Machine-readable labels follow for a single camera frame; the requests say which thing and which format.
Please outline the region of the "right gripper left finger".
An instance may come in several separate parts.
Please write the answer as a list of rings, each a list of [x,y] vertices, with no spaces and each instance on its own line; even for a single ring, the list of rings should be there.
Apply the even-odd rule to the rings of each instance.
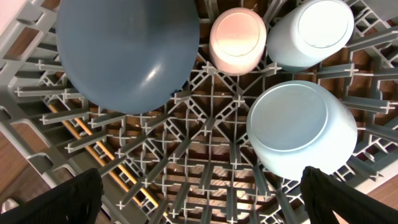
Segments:
[[[90,168],[26,203],[1,214],[1,223],[94,223],[101,210],[103,182]]]

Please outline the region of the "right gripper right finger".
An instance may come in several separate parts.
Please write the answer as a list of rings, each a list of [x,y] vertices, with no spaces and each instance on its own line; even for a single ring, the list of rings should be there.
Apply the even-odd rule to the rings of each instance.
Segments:
[[[397,223],[397,210],[312,166],[303,170],[300,191],[311,223],[338,223],[335,215],[355,224]]]

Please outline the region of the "light blue bowl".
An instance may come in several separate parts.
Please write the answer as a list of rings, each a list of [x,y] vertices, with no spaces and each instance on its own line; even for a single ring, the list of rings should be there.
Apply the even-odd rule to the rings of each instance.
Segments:
[[[249,110],[246,131],[264,167],[296,181],[307,166],[337,171],[352,156],[358,137],[354,116],[337,97],[300,80],[262,93]]]

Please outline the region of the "wooden chopstick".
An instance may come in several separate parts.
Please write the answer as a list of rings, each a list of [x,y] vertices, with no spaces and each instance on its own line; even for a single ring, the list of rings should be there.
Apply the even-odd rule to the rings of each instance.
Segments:
[[[57,109],[56,107],[54,107],[53,105],[49,105],[49,109],[53,112],[53,113],[57,113]],[[75,138],[77,138],[77,140],[81,139],[80,134],[78,133],[78,131],[73,127],[73,125],[69,122],[69,121],[62,121],[63,125],[73,134],[73,136]],[[96,151],[91,147],[91,146],[86,146],[85,149],[91,154],[92,157],[94,157],[94,159],[103,167],[105,166],[105,161],[103,161],[99,155],[97,155]],[[118,185],[125,191],[127,192],[129,189],[127,187],[127,185],[119,178],[118,175],[116,175],[113,171],[111,171],[109,173],[109,175],[118,183]],[[133,197],[132,198],[139,207],[142,206],[141,202],[136,198]]]
[[[78,123],[78,125],[87,133],[87,135],[93,135],[94,132],[86,126],[86,124],[80,119],[80,118],[75,118],[75,121]],[[97,145],[99,145],[100,148],[102,148],[103,152],[111,159],[114,160],[115,157],[114,155],[111,153],[111,151],[105,146],[103,140],[106,138],[105,137],[100,137],[100,139],[96,142]],[[133,182],[134,184],[137,183],[137,180],[127,171],[127,169],[123,166],[123,165],[118,165],[119,169],[122,171],[123,174],[125,174],[128,179]],[[119,178],[113,171],[110,171],[109,174],[111,175],[111,177],[123,188],[123,190],[125,192],[127,192],[129,190],[129,187],[124,183],[124,181]],[[157,208],[159,206],[158,201],[156,201],[156,199],[151,196],[149,194],[149,192],[145,189],[141,189],[141,192],[146,196],[146,199],[148,199],[148,201],[154,205],[154,208]],[[143,203],[141,203],[140,201],[138,201],[138,199],[136,197],[133,197],[134,201],[137,202],[138,205],[140,205],[141,207],[143,207]]]

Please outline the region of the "dark blue plate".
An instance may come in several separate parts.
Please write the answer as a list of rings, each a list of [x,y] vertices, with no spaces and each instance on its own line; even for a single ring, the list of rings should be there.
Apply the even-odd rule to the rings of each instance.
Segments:
[[[187,81],[197,57],[194,0],[62,0],[60,61],[72,85],[107,110],[155,110]]]

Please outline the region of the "light blue cup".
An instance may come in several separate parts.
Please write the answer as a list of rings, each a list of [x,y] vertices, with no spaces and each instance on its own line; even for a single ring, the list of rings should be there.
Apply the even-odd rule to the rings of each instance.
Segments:
[[[267,53],[283,70],[301,72],[341,50],[353,29],[353,13],[344,1],[305,1],[272,27]]]

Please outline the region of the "pale pink cup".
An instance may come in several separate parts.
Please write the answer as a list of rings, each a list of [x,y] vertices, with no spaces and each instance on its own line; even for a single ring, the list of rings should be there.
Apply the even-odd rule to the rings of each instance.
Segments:
[[[266,46],[267,30],[262,18],[245,7],[220,14],[210,31],[210,57],[221,73],[232,76],[253,71]]]

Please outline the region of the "grey dishwasher rack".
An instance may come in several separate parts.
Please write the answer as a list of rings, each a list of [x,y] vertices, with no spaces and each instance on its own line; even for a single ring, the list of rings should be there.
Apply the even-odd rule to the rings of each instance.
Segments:
[[[290,80],[326,88],[355,117],[354,153],[334,178],[366,194],[396,178],[396,18],[383,19],[370,2],[349,1],[354,31],[348,45],[300,73],[285,72],[266,56],[252,73],[240,77],[222,74],[211,64],[208,38],[219,13],[242,6],[272,26],[302,4],[196,1],[200,43],[187,81],[159,109],[123,114],[90,102],[68,79],[56,43],[58,1],[2,3],[1,136],[21,154],[16,167],[22,169],[9,186],[14,199],[28,201],[94,167],[105,170],[102,222],[308,223],[299,182],[272,175],[258,161],[246,134],[254,100]],[[94,134],[87,135],[75,118]],[[62,121],[69,121],[81,139]],[[105,135],[114,160],[96,143]],[[129,187],[127,192],[110,171]],[[141,189],[158,201],[157,208]]]

